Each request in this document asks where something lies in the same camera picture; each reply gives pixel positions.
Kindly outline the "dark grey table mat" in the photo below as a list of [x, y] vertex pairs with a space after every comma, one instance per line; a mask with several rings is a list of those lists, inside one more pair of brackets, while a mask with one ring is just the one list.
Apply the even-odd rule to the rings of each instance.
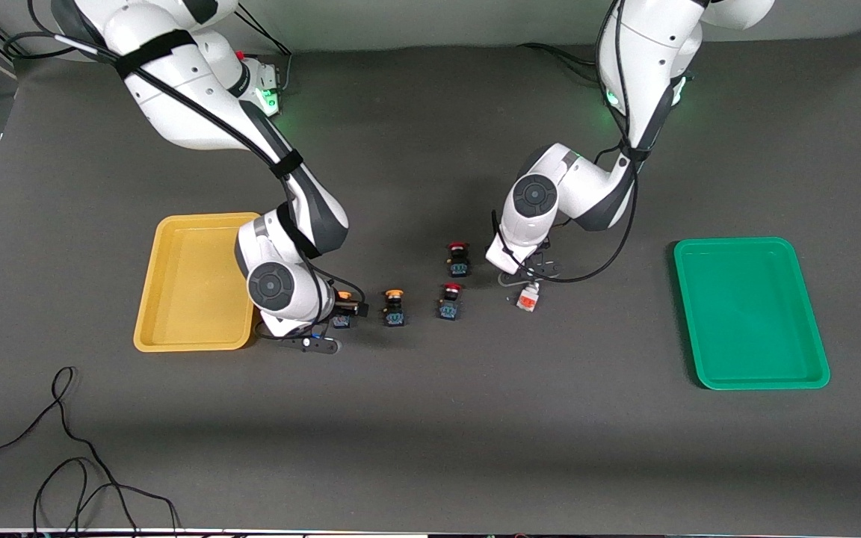
[[[519, 48], [297, 58], [278, 126], [350, 221], [320, 266], [411, 316], [321, 356], [137, 350], [158, 222], [283, 191], [246, 152], [165, 142], [112, 69], [27, 62], [0, 143], [0, 444], [71, 365], [72, 429], [188, 527], [861, 536], [861, 33], [711, 42], [694, 71], [624, 252], [528, 314], [483, 262], [490, 212], [537, 147], [615, 142], [596, 91]], [[670, 259], [714, 236], [796, 249], [827, 387], [697, 384]], [[85, 452], [51, 413], [0, 453], [0, 528]]]

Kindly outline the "yellow plastic tray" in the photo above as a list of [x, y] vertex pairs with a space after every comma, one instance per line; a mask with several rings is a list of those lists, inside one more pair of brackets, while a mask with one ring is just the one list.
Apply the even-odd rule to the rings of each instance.
[[141, 352], [239, 350], [254, 306], [235, 257], [255, 212], [171, 215], [156, 228], [133, 344]]

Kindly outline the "green plastic tray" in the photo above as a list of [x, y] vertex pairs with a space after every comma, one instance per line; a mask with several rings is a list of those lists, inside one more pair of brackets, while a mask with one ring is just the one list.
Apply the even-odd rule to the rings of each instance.
[[673, 248], [694, 370], [715, 391], [822, 389], [830, 366], [793, 246], [779, 236]]

